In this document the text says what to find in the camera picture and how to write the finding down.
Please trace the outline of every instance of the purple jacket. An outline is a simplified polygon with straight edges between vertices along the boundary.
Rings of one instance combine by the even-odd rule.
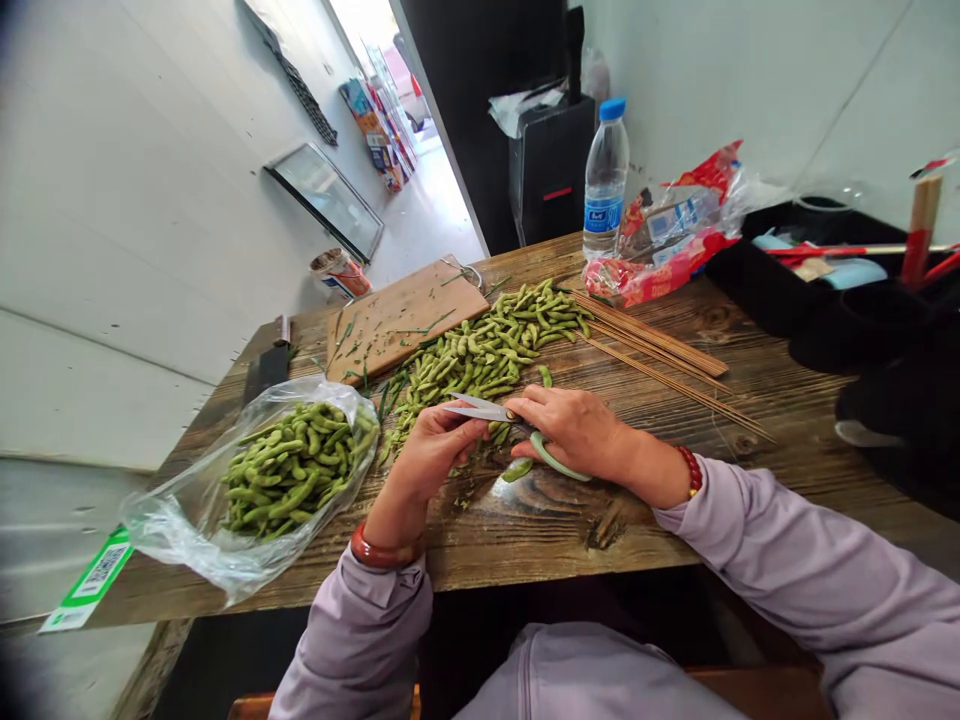
[[[704,489],[657,520],[768,620],[816,653],[839,717],[960,717],[960,587],[767,470],[699,458]],[[423,561],[349,550],[320,587],[272,720],[409,717],[430,623]],[[458,718],[742,718],[663,652],[594,623],[528,625]]]

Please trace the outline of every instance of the scissor blade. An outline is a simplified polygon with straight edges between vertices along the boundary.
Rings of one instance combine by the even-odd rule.
[[[464,402],[468,402],[474,407],[487,408],[488,410],[501,410],[504,413],[506,412],[503,405],[497,405],[496,403],[492,403],[489,400],[482,400],[480,398],[475,398],[471,395],[464,395],[463,393],[450,393],[450,394],[453,395],[457,400],[463,400]]]
[[[507,419],[506,409],[499,406],[493,408],[444,408],[444,410],[447,412],[455,412],[458,415],[488,420],[490,422],[494,420],[503,422]]]

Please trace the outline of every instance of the bracelet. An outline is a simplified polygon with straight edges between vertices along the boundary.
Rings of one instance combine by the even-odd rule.
[[[700,469],[700,463],[697,462],[692,452],[687,450],[683,445],[677,445],[677,450],[683,455],[683,459],[687,461],[687,468],[690,470],[690,499],[693,500],[694,496],[703,488],[703,471]]]
[[[406,567],[423,555],[426,542],[421,534],[413,544],[400,548],[378,548],[363,539],[363,529],[367,521],[360,523],[360,527],[353,531],[350,538],[350,551],[361,565],[378,570],[393,570]]]

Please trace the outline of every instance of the green scissor handle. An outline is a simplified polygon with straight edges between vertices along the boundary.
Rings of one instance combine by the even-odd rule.
[[[543,446],[543,433],[541,433],[539,430],[534,431],[530,435],[530,442],[533,443],[533,447],[535,447],[537,452],[540,454],[540,459],[561,475],[572,477],[574,480],[579,480],[580,482],[590,482],[593,480],[593,478],[589,475],[584,475],[583,473],[578,473],[576,470],[571,470],[562,462],[557,460],[553,455],[548,453],[547,449]]]

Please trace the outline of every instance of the woman's left hand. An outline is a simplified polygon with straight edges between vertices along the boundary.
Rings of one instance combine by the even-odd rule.
[[[363,537],[371,545],[400,548],[415,542],[426,524],[430,498],[486,434],[486,420],[447,412],[449,407],[470,406],[454,400],[426,408],[417,417],[367,517]]]

